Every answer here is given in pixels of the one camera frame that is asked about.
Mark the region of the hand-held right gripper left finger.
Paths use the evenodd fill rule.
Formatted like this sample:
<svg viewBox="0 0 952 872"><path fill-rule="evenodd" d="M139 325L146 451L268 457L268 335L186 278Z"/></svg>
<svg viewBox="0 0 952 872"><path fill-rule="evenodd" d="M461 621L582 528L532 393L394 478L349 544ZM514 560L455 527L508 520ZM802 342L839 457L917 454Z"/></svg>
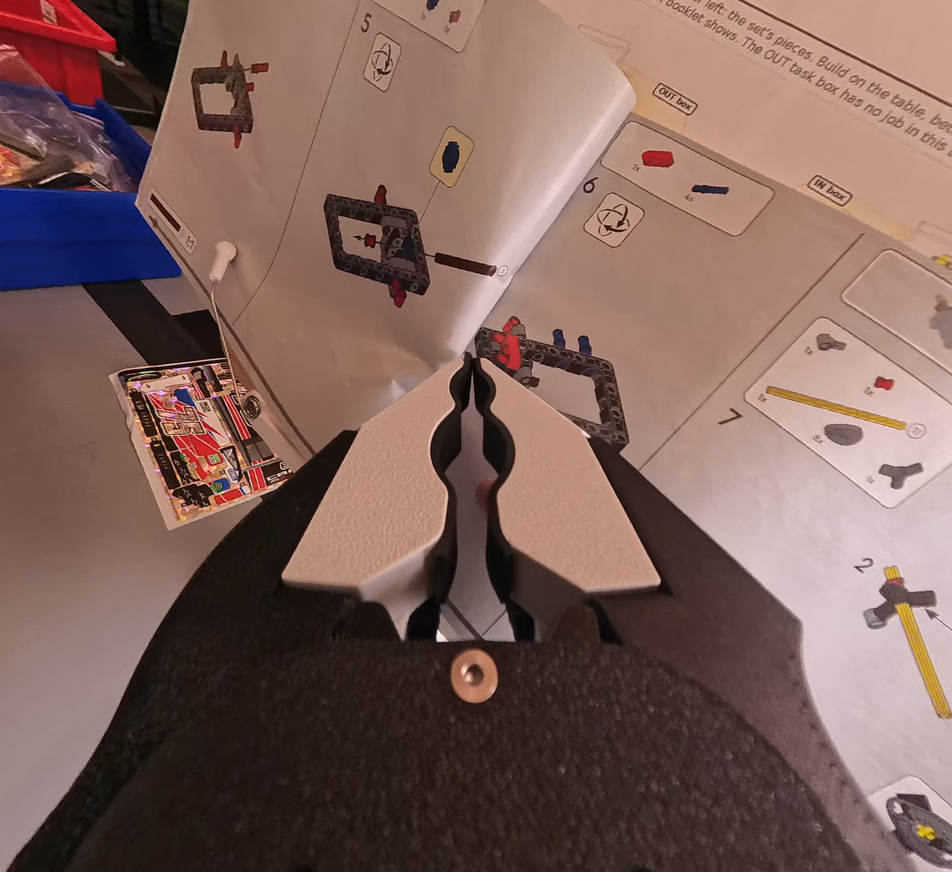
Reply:
<svg viewBox="0 0 952 872"><path fill-rule="evenodd" d="M436 638L455 577L455 492L470 393L463 355L365 422L341 459L282 582L387 608L400 638Z"/></svg>

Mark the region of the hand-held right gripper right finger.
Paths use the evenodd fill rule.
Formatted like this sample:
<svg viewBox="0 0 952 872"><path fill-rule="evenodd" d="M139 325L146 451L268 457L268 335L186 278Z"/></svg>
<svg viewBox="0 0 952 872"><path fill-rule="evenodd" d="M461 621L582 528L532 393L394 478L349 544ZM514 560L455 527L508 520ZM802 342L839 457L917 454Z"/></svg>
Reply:
<svg viewBox="0 0 952 872"><path fill-rule="evenodd" d="M485 359L473 362L473 397L495 472L485 569L510 625L555 625L579 604L658 590L582 428Z"/></svg>

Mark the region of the lego instruction booklet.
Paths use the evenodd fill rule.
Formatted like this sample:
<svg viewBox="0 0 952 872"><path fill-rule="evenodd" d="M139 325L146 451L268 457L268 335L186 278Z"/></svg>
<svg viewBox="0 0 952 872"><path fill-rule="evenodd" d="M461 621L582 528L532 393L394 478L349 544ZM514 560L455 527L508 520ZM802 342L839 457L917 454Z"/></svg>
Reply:
<svg viewBox="0 0 952 872"><path fill-rule="evenodd" d="M581 606L949 869L949 269L630 111L537 0L189 0L137 204L313 457L463 355L582 428L661 589Z"/></svg>

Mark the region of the lego sticker sheet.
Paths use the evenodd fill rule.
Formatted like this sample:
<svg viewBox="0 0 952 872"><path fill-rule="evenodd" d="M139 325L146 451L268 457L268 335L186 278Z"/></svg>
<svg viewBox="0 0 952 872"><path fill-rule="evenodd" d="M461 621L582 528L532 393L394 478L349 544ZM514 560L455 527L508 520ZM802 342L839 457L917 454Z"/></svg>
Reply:
<svg viewBox="0 0 952 872"><path fill-rule="evenodd" d="M288 481L292 468L243 417L246 390L226 359L132 367L109 385L170 530Z"/></svg>

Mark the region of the blue plastic bin with bag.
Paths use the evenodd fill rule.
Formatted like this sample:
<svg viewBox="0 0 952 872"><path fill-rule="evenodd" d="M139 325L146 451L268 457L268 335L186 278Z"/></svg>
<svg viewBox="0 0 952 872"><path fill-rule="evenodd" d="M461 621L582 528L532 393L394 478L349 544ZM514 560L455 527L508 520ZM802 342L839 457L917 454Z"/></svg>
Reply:
<svg viewBox="0 0 952 872"><path fill-rule="evenodd" d="M137 210L146 141L104 101L63 102L104 126L135 192L0 190L3 289L180 278L181 269Z"/></svg>

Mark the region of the clear plastic bag of parts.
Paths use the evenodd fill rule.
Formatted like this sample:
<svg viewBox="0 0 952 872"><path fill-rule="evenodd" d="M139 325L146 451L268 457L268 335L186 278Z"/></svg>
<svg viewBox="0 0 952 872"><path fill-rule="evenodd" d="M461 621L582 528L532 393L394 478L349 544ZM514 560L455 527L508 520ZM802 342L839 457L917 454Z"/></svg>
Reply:
<svg viewBox="0 0 952 872"><path fill-rule="evenodd" d="M99 119L70 111L13 48L0 48L0 187L135 192Z"/></svg>

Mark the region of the white printed task sheet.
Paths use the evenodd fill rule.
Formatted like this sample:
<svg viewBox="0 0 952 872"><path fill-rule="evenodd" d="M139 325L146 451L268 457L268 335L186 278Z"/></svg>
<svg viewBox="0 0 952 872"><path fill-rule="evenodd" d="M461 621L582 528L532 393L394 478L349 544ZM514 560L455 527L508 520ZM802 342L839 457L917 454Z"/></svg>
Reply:
<svg viewBox="0 0 952 872"><path fill-rule="evenodd" d="M949 241L952 0L540 0L636 113L889 236Z"/></svg>

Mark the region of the red plastic bin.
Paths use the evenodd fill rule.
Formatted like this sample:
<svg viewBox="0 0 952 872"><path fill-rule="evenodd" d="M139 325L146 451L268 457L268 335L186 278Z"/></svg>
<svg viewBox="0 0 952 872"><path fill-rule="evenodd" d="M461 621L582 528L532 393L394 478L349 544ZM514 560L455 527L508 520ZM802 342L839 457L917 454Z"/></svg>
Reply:
<svg viewBox="0 0 952 872"><path fill-rule="evenodd" d="M103 98L99 53L116 42L70 0L0 0L0 42L74 106Z"/></svg>

